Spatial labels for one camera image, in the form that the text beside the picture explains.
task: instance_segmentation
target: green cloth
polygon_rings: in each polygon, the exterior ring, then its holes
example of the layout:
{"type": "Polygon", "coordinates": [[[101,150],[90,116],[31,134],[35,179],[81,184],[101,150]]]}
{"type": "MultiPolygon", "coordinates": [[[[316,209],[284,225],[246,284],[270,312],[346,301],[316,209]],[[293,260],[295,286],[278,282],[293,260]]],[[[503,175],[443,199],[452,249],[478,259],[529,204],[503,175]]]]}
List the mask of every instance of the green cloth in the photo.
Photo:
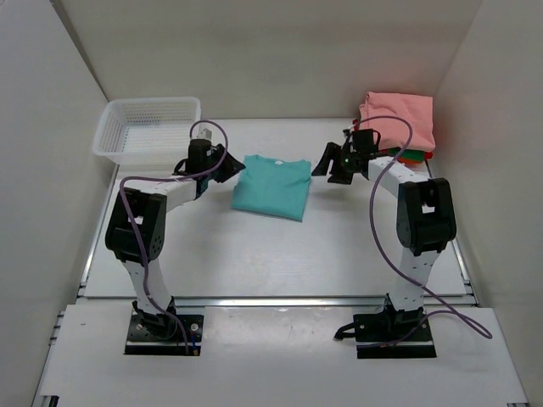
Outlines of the green cloth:
{"type": "MultiPolygon", "coordinates": [[[[396,148],[389,148],[389,153],[391,153],[393,155],[396,155],[399,151],[400,151],[400,149],[397,148],[397,147],[396,148]]],[[[403,152],[401,157],[403,159],[410,159],[412,161],[423,162],[424,161],[424,151],[407,149],[406,151],[403,152]]]]}
{"type": "Polygon", "coordinates": [[[232,208],[302,221],[311,179],[311,163],[245,157],[234,187],[232,208]]]}

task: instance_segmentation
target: white wall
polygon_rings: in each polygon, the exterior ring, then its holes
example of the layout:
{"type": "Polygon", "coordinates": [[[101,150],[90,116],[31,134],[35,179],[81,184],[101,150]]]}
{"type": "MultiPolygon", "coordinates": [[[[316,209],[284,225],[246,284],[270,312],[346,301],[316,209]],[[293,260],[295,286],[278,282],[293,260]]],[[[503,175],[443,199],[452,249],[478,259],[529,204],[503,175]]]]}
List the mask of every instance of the white wall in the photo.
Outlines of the white wall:
{"type": "Polygon", "coordinates": [[[111,166],[105,105],[47,0],[0,0],[0,405],[31,405],[56,314],[73,301],[111,166]]]}
{"type": "Polygon", "coordinates": [[[453,187],[475,288],[543,405],[543,5],[484,0],[435,99],[433,165],[453,187]]]}
{"type": "Polygon", "coordinates": [[[480,0],[61,1],[106,96],[195,96],[214,118],[346,117],[434,94],[480,0]]]}

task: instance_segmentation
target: black mounting base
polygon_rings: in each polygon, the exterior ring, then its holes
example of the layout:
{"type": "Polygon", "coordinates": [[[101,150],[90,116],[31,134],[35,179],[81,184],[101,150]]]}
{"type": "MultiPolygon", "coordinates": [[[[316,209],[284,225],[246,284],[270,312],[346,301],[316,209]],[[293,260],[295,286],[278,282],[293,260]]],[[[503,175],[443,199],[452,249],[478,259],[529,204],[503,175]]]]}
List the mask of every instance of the black mounting base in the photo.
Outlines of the black mounting base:
{"type": "Polygon", "coordinates": [[[158,338],[151,334],[144,326],[140,325],[140,317],[133,314],[128,326],[126,335],[125,354],[151,354],[169,356],[199,356],[202,351],[202,332],[204,328],[203,315],[178,315],[177,316],[187,332],[188,354],[185,350],[183,336],[179,329],[170,338],[158,338]],[[198,329],[192,331],[192,337],[196,344],[193,346],[191,340],[191,325],[197,324],[198,329]]]}
{"type": "Polygon", "coordinates": [[[355,339],[358,359],[426,359],[435,358],[434,341],[428,321],[420,325],[409,337],[394,346],[364,347],[375,343],[386,343],[405,336],[415,324],[406,324],[394,332],[383,323],[383,312],[378,314],[356,314],[355,339]]]}

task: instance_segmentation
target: white plastic basket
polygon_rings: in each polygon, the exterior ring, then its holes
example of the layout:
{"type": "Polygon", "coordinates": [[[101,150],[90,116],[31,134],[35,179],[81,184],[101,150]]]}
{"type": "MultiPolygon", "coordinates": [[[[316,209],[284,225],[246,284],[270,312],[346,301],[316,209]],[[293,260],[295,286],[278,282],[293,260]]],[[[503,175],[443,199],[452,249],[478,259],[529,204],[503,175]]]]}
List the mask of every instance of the white plastic basket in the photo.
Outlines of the white plastic basket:
{"type": "Polygon", "coordinates": [[[200,113],[197,98],[114,100],[102,113],[92,151],[117,164],[175,164],[187,156],[188,132],[200,113]]]}

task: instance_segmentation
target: folded pink cloth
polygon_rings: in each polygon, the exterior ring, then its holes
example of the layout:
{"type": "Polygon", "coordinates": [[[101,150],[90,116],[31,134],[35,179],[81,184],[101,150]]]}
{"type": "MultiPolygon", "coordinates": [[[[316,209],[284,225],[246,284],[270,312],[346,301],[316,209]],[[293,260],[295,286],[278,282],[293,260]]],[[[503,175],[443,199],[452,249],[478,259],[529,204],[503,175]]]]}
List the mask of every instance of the folded pink cloth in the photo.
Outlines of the folded pink cloth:
{"type": "MultiPolygon", "coordinates": [[[[433,151],[435,148],[432,129],[432,101],[429,96],[402,95],[400,93],[368,92],[366,102],[360,105],[362,119],[379,115],[398,116],[413,126],[410,150],[433,151]]],[[[398,120],[376,119],[361,125],[362,129],[374,129],[381,133],[379,149],[403,147],[409,137],[405,124],[398,120]]]]}

